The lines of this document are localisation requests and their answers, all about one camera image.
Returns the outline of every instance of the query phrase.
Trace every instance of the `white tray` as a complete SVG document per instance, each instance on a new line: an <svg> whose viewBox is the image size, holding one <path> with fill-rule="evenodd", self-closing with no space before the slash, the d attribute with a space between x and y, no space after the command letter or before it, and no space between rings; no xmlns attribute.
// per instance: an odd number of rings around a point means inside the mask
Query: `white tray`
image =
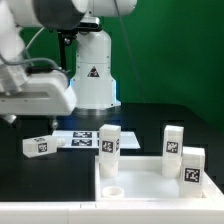
<svg viewBox="0 0 224 224"><path fill-rule="evenodd" d="M96 200L108 186L123 188L124 198L119 200L180 199L179 179L170 179L161 174L161 157L120 157L119 172L114 178L103 178L99 174L96 157ZM203 176L203 198L222 199L224 195L206 173Z"/></svg>

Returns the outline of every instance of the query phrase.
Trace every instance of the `black tabletop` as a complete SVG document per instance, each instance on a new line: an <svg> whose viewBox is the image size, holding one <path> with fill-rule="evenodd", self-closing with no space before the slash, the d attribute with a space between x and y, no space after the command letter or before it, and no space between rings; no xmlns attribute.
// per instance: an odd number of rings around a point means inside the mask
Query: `black tabletop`
<svg viewBox="0 0 224 224"><path fill-rule="evenodd" d="M22 116L16 126L0 120L0 201L92 201L94 157L98 149L63 149L28 159L22 139L52 133L48 117ZM191 110L179 105L122 104L120 111L102 116L73 113L58 117L58 130L98 131L103 124L134 131L140 149L122 149L121 155L162 155L166 125L184 127L184 146L203 147L207 174L224 192L224 136Z"/></svg>

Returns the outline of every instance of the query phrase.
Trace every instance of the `white foam block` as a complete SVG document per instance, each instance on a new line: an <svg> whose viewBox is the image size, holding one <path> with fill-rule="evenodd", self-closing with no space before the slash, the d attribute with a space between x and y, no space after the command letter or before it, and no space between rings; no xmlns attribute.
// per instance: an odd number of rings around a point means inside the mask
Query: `white foam block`
<svg viewBox="0 0 224 224"><path fill-rule="evenodd" d="M113 177L117 175L120 157L120 133L120 126L103 125L100 128L99 163L100 173L103 176Z"/></svg>
<svg viewBox="0 0 224 224"><path fill-rule="evenodd" d="M164 130L162 175L168 178L180 176L184 128L167 125Z"/></svg>
<svg viewBox="0 0 224 224"><path fill-rule="evenodd" d="M202 197L205 151L203 148L183 147L180 197Z"/></svg>

